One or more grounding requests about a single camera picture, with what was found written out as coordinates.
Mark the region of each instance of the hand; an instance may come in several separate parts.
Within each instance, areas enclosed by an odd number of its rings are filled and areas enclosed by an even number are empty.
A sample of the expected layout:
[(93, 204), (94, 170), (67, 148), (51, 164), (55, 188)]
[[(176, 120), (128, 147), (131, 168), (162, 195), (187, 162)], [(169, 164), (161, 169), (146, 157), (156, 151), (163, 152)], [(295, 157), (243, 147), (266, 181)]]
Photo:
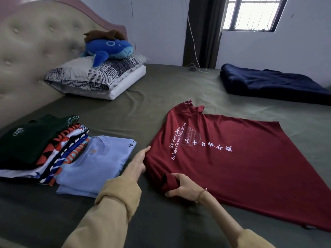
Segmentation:
[(170, 190), (165, 193), (167, 197), (180, 196), (190, 201), (195, 201), (204, 188), (194, 183), (188, 176), (184, 174), (172, 173), (176, 179), (180, 181), (180, 186), (175, 190)]
[(143, 163), (145, 154), (151, 149), (151, 146), (148, 146), (145, 149), (139, 151), (128, 164), (125, 171), (123, 171), (122, 176), (132, 178), (136, 182), (138, 181), (140, 175), (146, 171), (146, 167)]

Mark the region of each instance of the bracelet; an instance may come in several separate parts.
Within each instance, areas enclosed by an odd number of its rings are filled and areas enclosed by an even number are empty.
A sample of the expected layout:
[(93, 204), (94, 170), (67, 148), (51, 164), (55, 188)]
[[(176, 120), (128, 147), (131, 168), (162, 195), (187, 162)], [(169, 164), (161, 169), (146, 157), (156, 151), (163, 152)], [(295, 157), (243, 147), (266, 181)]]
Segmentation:
[(207, 191), (207, 188), (205, 190), (203, 190), (202, 192), (199, 193), (197, 199), (195, 200), (195, 202), (197, 203), (198, 202), (198, 199), (200, 198), (201, 194), (206, 192)]

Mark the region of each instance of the folded light blue t-shirt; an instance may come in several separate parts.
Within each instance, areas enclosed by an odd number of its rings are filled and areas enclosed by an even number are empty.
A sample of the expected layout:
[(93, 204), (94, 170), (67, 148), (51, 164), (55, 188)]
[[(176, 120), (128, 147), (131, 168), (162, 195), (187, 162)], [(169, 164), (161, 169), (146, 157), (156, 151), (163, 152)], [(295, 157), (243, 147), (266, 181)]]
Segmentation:
[(56, 192), (97, 197), (108, 179), (118, 177), (135, 146), (133, 139), (92, 137), (78, 160), (61, 166)]

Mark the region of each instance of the folded navy blanket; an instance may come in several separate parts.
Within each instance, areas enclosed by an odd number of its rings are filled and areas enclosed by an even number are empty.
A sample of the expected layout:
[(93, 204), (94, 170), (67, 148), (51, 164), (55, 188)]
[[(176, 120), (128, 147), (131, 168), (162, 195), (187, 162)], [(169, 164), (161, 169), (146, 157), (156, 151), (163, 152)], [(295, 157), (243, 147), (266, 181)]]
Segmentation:
[(229, 63), (221, 67), (220, 75), (230, 94), (331, 105), (331, 92), (308, 76), (245, 69)]

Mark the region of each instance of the beige jacket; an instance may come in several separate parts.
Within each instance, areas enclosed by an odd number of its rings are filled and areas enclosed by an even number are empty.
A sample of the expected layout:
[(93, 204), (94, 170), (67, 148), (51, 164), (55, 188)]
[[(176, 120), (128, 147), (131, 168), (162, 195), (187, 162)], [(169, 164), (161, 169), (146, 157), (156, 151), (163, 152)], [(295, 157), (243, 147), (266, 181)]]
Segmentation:
[[(119, 176), (108, 180), (92, 207), (62, 248), (120, 248), (124, 246), (127, 226), (141, 196), (138, 184)], [(238, 248), (274, 248), (251, 230), (238, 238)]]

